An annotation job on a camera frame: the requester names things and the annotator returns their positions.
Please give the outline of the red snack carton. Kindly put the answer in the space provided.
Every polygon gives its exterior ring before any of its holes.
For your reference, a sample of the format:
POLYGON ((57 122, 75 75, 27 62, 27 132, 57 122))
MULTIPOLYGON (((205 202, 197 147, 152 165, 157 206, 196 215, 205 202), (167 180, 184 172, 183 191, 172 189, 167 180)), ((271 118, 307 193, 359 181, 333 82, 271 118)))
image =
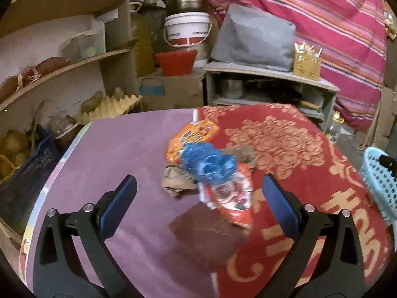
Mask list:
POLYGON ((230 223, 243 229, 253 227, 250 167, 239 163, 230 181, 219 185, 198 184, 199 199, 209 209, 218 211, 230 223))

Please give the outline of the brown paper scrap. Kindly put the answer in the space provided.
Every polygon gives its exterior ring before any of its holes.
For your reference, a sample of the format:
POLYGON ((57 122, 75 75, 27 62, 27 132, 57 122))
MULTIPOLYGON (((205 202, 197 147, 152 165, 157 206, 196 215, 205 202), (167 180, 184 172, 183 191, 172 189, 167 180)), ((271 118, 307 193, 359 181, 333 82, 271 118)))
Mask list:
POLYGON ((256 169, 256 158, 254 155, 254 147, 251 145, 234 145, 225 147, 222 150, 223 154, 234 155, 239 163, 245 163, 250 170, 256 169))

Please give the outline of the brown paper ball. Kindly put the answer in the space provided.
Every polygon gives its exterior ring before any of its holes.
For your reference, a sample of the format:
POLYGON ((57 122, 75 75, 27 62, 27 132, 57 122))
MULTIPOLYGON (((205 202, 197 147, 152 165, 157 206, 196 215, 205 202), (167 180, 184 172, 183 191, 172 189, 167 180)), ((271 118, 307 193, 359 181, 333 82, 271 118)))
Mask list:
POLYGON ((197 181, 179 165, 167 165, 161 182, 162 188, 172 197, 179 198, 187 191, 197 191, 197 181))

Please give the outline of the blue plastic wrapper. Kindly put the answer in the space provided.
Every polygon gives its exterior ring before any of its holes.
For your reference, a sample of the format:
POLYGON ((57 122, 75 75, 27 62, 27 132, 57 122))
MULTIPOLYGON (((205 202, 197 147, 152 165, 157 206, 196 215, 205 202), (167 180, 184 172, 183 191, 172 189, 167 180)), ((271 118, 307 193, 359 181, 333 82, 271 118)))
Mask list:
POLYGON ((224 154, 210 143, 188 143, 181 153, 180 165, 196 181, 219 185, 232 179, 238 161, 234 155, 224 154))

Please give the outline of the orange snack wrapper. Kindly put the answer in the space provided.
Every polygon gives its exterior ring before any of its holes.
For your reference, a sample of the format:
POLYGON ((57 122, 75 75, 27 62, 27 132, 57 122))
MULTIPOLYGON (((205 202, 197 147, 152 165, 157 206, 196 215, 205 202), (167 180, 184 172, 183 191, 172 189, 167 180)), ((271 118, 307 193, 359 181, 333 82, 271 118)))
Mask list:
POLYGON ((189 143, 208 143, 219 133, 219 126, 211 120, 189 122, 176 135, 174 135, 165 152, 165 158, 170 163, 179 163, 180 156, 189 143))

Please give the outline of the dark blue plastic crate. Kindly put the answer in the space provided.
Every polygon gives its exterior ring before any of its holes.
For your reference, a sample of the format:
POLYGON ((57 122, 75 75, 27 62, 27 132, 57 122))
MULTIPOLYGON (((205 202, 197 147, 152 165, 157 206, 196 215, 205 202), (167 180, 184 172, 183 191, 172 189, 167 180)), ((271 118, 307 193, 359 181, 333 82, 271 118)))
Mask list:
POLYGON ((35 151, 13 176, 1 185, 1 220, 23 235, 41 189, 61 158, 53 133, 36 127, 35 151))

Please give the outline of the light blue plastic basket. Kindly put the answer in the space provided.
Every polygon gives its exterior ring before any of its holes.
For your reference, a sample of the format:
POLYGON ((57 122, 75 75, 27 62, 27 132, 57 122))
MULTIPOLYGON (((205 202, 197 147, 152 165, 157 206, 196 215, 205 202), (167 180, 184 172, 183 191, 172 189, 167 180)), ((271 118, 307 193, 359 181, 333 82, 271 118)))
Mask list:
POLYGON ((377 147, 368 147, 359 171, 387 226, 396 222, 396 159, 377 147))

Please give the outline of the purple table mat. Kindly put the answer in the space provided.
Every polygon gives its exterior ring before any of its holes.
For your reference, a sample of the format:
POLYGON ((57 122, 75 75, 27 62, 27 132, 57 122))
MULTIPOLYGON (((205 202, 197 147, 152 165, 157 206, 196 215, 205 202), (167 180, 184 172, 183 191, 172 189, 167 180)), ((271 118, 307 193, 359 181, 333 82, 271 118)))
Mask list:
POLYGON ((199 198, 161 187, 168 141, 194 115, 128 114, 80 132, 30 217, 26 281, 37 297, 215 296, 168 228, 199 198))

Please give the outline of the red gold patterned cloth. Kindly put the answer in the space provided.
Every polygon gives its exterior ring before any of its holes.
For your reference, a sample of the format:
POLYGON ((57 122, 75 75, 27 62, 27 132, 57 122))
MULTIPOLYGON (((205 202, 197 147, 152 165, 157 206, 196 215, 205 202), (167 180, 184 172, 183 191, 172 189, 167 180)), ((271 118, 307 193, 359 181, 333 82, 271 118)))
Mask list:
POLYGON ((319 211, 348 209, 357 227, 364 274, 371 286, 393 251, 391 234, 361 176, 337 146, 291 105, 205 106, 198 117, 220 130, 213 144, 254 149, 253 226, 243 247, 217 270, 220 297, 253 297, 280 266, 293 241, 286 238, 262 193, 266 174, 319 211))

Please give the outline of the oil bottle yellow label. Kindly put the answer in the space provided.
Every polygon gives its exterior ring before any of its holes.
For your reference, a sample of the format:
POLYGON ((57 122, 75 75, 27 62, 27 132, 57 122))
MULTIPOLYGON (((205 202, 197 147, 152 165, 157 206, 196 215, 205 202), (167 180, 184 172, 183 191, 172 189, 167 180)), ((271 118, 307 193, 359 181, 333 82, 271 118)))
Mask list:
POLYGON ((340 115, 340 112, 335 111, 326 130, 326 137, 332 144, 337 142, 340 135, 340 126, 343 123, 344 118, 340 115))

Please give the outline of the yellow egg tray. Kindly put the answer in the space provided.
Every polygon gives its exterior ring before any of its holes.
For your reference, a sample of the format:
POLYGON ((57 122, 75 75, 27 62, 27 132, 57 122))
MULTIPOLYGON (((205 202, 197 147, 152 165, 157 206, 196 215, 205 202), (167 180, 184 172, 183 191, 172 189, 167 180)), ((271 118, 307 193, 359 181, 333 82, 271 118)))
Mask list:
POLYGON ((88 124, 101 119, 115 118, 127 114, 130 110, 139 105, 142 96, 125 96, 117 100, 114 96, 106 96, 99 105, 91 112, 80 112, 75 116, 79 124, 88 124))

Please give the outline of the cardboard box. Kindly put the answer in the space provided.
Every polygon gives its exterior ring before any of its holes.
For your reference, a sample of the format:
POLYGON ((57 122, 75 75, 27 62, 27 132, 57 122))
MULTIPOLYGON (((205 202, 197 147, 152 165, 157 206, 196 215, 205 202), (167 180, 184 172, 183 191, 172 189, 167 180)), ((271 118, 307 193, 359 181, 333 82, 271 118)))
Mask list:
POLYGON ((203 75, 141 77, 139 93, 143 96, 143 108, 153 111, 201 107, 203 79, 203 75))

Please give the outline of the yellow utensil holder box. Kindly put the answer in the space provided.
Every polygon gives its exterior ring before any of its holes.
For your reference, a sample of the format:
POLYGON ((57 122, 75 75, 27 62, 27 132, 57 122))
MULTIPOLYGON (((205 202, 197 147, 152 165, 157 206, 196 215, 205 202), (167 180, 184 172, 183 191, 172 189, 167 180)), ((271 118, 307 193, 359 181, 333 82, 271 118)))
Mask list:
POLYGON ((322 48, 316 49, 306 41, 295 43, 293 74, 314 81, 320 80, 322 48))

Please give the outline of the grey low shelf table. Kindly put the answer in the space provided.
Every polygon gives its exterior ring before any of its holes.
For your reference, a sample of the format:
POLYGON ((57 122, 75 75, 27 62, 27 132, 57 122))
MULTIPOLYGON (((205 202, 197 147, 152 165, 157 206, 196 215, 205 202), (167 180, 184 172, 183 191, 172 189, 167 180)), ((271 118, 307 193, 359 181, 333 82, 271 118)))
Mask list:
POLYGON ((207 105, 291 104, 326 131, 339 87, 291 72, 213 61, 204 67, 207 105))

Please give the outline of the clear plastic container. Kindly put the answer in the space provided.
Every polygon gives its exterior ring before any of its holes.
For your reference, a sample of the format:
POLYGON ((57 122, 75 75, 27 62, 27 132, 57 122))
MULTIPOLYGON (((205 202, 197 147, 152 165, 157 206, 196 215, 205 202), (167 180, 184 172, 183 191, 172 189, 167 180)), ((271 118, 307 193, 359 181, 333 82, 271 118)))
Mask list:
POLYGON ((60 45, 60 55, 72 63, 88 59, 106 52, 104 30, 81 32, 60 45))

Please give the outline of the red plastic basket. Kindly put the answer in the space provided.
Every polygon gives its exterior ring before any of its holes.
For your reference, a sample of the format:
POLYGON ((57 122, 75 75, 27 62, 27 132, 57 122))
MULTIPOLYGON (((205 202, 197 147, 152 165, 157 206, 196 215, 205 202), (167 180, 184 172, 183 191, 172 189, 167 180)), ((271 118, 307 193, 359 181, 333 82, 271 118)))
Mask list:
POLYGON ((155 61, 166 77, 188 75, 193 71, 196 50, 175 50, 155 54, 155 61))

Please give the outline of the striped pink curtain cloth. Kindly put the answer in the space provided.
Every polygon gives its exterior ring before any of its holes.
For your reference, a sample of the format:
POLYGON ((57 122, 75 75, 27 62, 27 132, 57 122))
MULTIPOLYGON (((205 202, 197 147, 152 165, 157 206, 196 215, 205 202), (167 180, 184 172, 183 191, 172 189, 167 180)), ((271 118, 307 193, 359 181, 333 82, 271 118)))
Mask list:
POLYGON ((383 0, 207 0, 223 22, 242 3, 296 25, 296 39, 322 50, 321 76, 339 87, 336 109, 354 129, 367 131, 381 97, 387 42, 383 0))

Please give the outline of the grey fabric cover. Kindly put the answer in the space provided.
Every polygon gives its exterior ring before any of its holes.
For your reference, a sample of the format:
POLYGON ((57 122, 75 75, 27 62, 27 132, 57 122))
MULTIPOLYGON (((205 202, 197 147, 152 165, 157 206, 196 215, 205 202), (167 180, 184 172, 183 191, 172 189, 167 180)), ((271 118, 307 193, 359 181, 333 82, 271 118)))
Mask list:
POLYGON ((295 56, 296 25, 270 13, 230 5, 211 58, 237 65, 290 72, 295 56))

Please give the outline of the yellow oil jug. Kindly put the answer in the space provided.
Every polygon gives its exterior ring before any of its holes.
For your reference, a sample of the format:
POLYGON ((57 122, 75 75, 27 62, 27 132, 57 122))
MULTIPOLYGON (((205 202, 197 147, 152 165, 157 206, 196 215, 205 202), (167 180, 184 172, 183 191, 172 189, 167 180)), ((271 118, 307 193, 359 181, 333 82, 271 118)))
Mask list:
POLYGON ((151 29, 139 13, 142 2, 130 2, 131 36, 135 41, 134 59, 137 76, 144 77, 155 71, 151 29))

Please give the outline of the white plastic bucket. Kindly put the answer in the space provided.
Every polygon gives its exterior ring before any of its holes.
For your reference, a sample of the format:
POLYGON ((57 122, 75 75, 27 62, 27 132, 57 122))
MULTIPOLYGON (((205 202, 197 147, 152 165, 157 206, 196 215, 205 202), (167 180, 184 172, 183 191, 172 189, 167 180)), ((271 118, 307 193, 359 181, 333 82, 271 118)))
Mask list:
POLYGON ((174 48, 196 46, 204 42, 212 29, 206 12, 185 12, 169 15, 164 23, 164 40, 174 48))

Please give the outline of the wooden wall shelf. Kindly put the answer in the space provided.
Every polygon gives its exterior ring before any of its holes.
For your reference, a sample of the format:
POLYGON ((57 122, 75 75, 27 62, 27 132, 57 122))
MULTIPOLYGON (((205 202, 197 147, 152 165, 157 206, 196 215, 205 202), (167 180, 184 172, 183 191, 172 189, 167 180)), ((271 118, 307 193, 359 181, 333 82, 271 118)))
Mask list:
POLYGON ((57 112, 74 116, 83 101, 119 87, 137 95, 129 0, 26 0, 10 6, 1 19, 1 79, 50 57, 61 45, 104 20, 106 53, 51 73, 1 102, 1 132, 23 131, 42 105, 41 122, 57 112))

